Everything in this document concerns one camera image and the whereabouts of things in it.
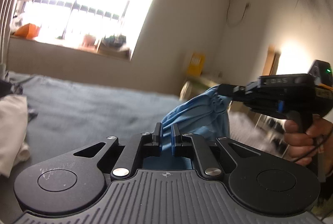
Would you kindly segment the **person's right hand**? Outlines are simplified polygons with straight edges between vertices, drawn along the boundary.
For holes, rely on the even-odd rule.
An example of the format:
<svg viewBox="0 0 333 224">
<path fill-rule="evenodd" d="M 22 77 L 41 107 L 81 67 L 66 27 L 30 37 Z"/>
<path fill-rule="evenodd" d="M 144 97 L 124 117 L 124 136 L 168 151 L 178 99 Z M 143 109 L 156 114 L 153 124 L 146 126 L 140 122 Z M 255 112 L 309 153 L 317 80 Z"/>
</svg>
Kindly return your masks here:
<svg viewBox="0 0 333 224">
<path fill-rule="evenodd" d="M 314 150 L 317 137 L 327 137 L 332 131 L 332 122 L 315 116 L 311 127 L 304 133 L 299 130 L 298 125 L 292 120 L 285 121 L 284 140 L 289 145 L 287 156 L 295 163 L 309 165 L 317 154 Z"/>
</svg>

